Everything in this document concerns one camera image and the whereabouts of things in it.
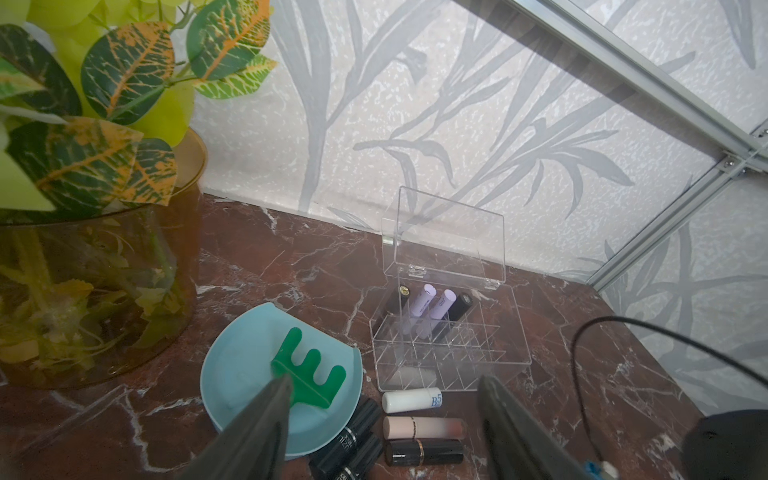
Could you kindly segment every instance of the aluminum frame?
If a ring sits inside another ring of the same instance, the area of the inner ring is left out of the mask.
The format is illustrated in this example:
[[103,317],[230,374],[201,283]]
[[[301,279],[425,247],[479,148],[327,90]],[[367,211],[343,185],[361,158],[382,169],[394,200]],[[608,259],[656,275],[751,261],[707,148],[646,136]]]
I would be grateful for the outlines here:
[[505,0],[553,35],[603,65],[635,90],[662,104],[727,153],[588,280],[603,290],[646,252],[669,237],[745,168],[765,173],[768,153],[756,136],[738,128],[569,0]]

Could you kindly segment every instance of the glass vase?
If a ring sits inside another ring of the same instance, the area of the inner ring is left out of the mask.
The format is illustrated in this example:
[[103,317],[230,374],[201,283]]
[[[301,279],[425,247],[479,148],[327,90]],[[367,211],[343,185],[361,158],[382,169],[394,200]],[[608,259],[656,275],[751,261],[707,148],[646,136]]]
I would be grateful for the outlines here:
[[0,227],[0,369],[13,385],[101,382],[166,349],[194,311],[205,145],[174,148],[167,207]]

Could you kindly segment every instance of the clear acrylic organizer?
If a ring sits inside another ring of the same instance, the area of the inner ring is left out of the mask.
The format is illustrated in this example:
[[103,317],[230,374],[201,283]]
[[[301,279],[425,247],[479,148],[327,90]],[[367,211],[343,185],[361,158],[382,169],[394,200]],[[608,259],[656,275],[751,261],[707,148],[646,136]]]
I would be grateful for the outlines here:
[[[483,375],[507,383],[531,365],[517,304],[505,284],[504,217],[407,187],[382,217],[388,285],[370,321],[379,390],[476,390]],[[424,285],[472,298],[459,319],[410,313]],[[399,289],[410,297],[404,305]]]

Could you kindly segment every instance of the marble countertop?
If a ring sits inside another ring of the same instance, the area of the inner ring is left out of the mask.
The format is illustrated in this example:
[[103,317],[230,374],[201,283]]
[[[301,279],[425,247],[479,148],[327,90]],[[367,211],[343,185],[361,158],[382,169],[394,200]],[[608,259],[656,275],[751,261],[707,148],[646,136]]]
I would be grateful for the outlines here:
[[[181,337],[157,358],[107,382],[59,391],[0,386],[0,442],[22,478],[173,478],[214,438],[200,400],[206,352],[238,315],[264,302],[361,349],[363,393],[376,389],[371,292],[385,285],[380,237],[205,196],[198,306]],[[508,386],[579,462],[593,458],[568,369],[582,323],[611,309],[588,287],[509,268],[532,364]],[[622,325],[585,334],[579,363],[594,436],[624,480],[681,478],[679,451],[700,418],[694,404]],[[475,394],[446,393],[430,415],[465,419],[461,465],[388,467],[369,478],[487,478]],[[310,478],[306,460],[283,478]]]

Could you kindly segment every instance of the white textured wall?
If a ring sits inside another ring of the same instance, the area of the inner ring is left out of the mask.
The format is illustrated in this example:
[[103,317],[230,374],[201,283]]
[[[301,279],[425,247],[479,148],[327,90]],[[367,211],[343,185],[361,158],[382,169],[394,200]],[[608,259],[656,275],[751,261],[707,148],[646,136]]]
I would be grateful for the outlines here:
[[632,5],[614,29],[656,65],[690,51],[672,76],[745,131],[768,115],[766,0],[581,0],[593,18]]
[[[583,278],[713,165],[717,149],[509,7],[462,2],[273,0],[265,54],[281,65],[254,95],[198,101],[204,186],[378,230],[406,184],[503,213],[508,263]],[[669,2],[581,4],[632,37]],[[711,55],[741,59],[733,41],[703,52],[662,33],[674,47],[644,53],[691,88]],[[737,92],[722,103],[744,126],[768,111],[747,77],[713,94]]]
[[[768,376],[768,178],[732,183],[611,284],[619,314],[691,336]],[[695,349],[633,329],[707,415],[768,408],[768,392]]]

